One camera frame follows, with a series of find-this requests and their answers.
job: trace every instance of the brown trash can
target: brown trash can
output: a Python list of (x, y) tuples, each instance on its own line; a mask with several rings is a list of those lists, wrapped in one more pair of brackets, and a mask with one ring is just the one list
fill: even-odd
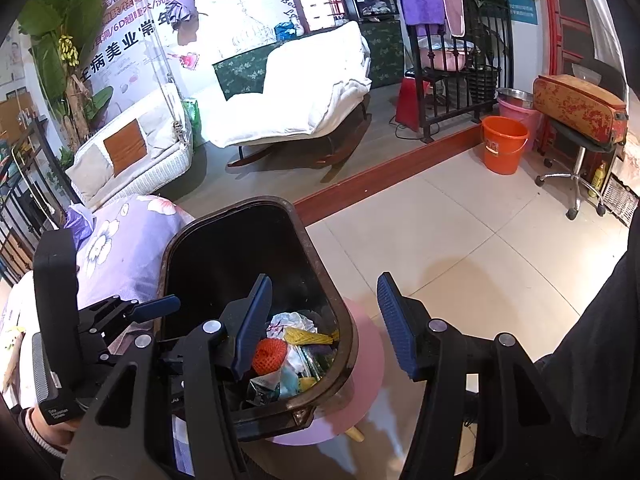
[(159, 295), (175, 294), (182, 306), (161, 321), (161, 337), (185, 336), (218, 318), (227, 303), (248, 295), (260, 273), (273, 283), (269, 319), (281, 312), (308, 312), (319, 332), (338, 330), (340, 341), (327, 374), (302, 394), (247, 408), (242, 400), (248, 381), (226, 388), (242, 442), (308, 427), (316, 407), (350, 376), (358, 354), (356, 327), (305, 227), (289, 202), (273, 196), (244, 200), (175, 235), (162, 258)]

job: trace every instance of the white wicker chair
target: white wicker chair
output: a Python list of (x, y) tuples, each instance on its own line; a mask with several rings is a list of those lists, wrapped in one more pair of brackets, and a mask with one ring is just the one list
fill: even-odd
[[(91, 200), (84, 205), (91, 211), (96, 211), (103, 205), (113, 202), (119, 198), (137, 194), (150, 194), (168, 184), (175, 178), (185, 173), (191, 166), (193, 157), (193, 138), (191, 135), (191, 123), (184, 113), (180, 96), (173, 83), (167, 83), (161, 89), (157, 89), (145, 98), (141, 99), (131, 107), (124, 110), (113, 121), (101, 128), (91, 139), (80, 147), (76, 153), (76, 161), (92, 144), (96, 145), (109, 162), (109, 153), (104, 147), (104, 139), (112, 136), (121, 128), (129, 124), (132, 120), (140, 117), (146, 111), (154, 108), (159, 102), (164, 100), (162, 92), (167, 96), (177, 121), (183, 124), (182, 134), (178, 136), (178, 141), (151, 161), (145, 157), (131, 168), (128, 168), (126, 178), (120, 176), (110, 180), (105, 185), (106, 192), (100, 190)], [(78, 188), (72, 183), (73, 188), (80, 196)]]

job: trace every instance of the floral pillow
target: floral pillow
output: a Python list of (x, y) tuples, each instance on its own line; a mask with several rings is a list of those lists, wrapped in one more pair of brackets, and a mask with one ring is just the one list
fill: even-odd
[(78, 251), (78, 307), (116, 294), (155, 299), (164, 250), (193, 218), (157, 196), (122, 198), (95, 216), (96, 229)]

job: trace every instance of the pink round table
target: pink round table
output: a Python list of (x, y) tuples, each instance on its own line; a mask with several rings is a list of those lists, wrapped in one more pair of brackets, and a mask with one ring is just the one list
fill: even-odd
[(342, 409), (316, 416), (308, 428), (270, 438), (284, 446), (309, 446), (330, 440), (355, 426), (376, 400), (385, 373), (385, 353), (376, 325), (364, 308), (344, 299), (358, 330), (358, 356), (351, 372), (353, 393)]

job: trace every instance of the rolling stool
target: rolling stool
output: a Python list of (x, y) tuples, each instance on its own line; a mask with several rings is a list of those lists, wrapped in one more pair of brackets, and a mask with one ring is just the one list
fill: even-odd
[[(595, 153), (610, 153), (615, 149), (615, 144), (613, 146), (603, 148), (602, 146), (597, 145), (591, 139), (585, 137), (583, 134), (578, 133), (573, 128), (570, 128), (565, 124), (562, 124), (556, 121), (555, 119), (549, 118), (549, 121), (551, 122), (551, 125), (556, 129), (556, 132), (558, 132), (559, 135), (565, 136), (571, 142), (574, 142), (575, 144), (577, 144), (580, 149), (578, 150), (578, 156), (575, 159), (574, 168), (571, 170), (571, 173), (547, 173), (544, 175), (539, 175), (536, 177), (536, 185), (539, 187), (542, 187), (542, 185), (545, 183), (545, 180), (550, 177), (557, 176), (561, 178), (570, 178), (571, 180), (574, 181), (575, 203), (574, 203), (574, 207), (572, 207), (571, 209), (569, 209), (569, 211), (566, 212), (566, 217), (569, 220), (574, 220), (575, 217), (578, 215), (578, 211), (580, 210), (580, 203), (582, 202), (582, 196), (580, 194), (580, 184), (582, 184), (584, 187), (586, 187), (587, 189), (590, 189), (596, 194), (596, 197), (598, 198), (598, 206), (596, 207), (596, 212), (598, 213), (599, 216), (604, 216), (607, 211), (604, 207), (602, 194), (597, 189), (595, 189), (589, 182), (587, 182), (580, 176), (580, 168), (582, 167), (582, 161), (584, 160), (584, 153), (587, 150)], [(548, 168), (551, 168), (554, 162), (558, 162), (558, 161), (546, 158), (545, 166)]]

